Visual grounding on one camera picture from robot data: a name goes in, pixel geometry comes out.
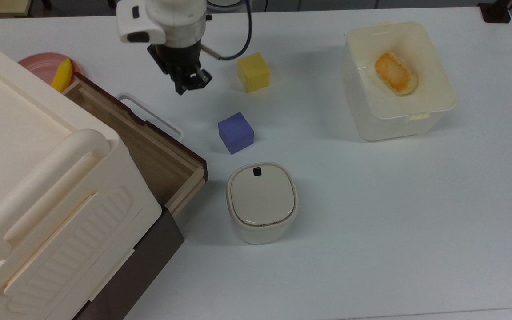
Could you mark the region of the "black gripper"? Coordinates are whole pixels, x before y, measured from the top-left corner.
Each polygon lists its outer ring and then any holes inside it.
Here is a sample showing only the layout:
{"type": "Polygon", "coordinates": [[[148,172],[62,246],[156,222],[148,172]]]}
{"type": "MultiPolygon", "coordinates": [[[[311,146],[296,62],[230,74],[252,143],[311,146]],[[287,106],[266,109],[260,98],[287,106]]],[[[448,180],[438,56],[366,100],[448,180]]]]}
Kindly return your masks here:
{"type": "Polygon", "coordinates": [[[205,88],[212,80],[211,74],[201,69],[200,51],[201,42],[185,48],[160,44],[148,46],[148,53],[162,72],[169,75],[180,96],[190,88],[205,88]]]}

